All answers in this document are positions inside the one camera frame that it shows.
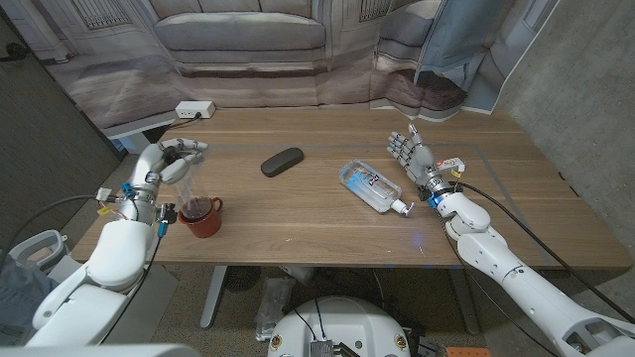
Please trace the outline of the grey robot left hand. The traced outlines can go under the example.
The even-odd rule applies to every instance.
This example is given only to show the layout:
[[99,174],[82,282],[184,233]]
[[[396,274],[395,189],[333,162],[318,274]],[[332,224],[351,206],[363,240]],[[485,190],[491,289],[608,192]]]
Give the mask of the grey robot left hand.
[[150,144],[140,155],[128,183],[133,198],[124,198],[119,211],[128,219],[152,225],[156,220],[157,199],[161,184],[174,184],[190,168],[204,161],[208,144],[192,139],[170,139]]

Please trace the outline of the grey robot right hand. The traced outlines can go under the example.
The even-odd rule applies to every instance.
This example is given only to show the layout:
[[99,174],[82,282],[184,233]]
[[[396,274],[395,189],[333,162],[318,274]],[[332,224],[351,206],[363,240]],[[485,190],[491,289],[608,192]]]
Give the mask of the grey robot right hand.
[[392,132],[387,151],[404,168],[408,178],[419,188],[435,193],[447,190],[450,185],[443,180],[435,157],[414,124],[408,126],[410,137]]

